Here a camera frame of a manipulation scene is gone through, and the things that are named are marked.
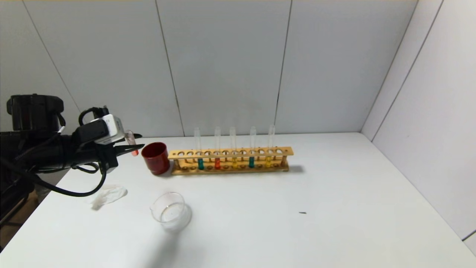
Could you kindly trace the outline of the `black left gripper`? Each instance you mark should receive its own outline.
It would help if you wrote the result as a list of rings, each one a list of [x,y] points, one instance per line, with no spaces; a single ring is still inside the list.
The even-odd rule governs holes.
[[[135,144],[142,138],[138,133],[125,133],[119,142],[133,145],[97,144],[98,136],[81,136],[79,134],[63,136],[63,167],[94,174],[97,171],[110,172],[118,166],[117,156],[138,152],[144,144]]]

